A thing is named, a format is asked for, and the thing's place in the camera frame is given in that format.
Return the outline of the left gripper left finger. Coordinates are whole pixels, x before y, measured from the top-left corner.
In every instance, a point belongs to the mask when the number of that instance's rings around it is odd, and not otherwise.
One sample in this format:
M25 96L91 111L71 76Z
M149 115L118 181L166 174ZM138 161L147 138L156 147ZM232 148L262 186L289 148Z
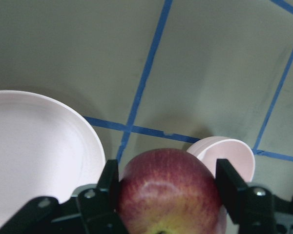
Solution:
M36 197L0 227L0 234L126 234L116 212L119 185L118 161L110 159L96 186L77 188L62 204Z

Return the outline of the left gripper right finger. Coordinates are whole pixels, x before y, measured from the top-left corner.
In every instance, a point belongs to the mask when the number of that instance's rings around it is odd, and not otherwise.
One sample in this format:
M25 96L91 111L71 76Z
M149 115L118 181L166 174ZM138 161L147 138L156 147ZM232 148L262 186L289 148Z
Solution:
M293 234L293 196L279 198L261 186L248 185L227 159L216 161L215 182L240 234Z

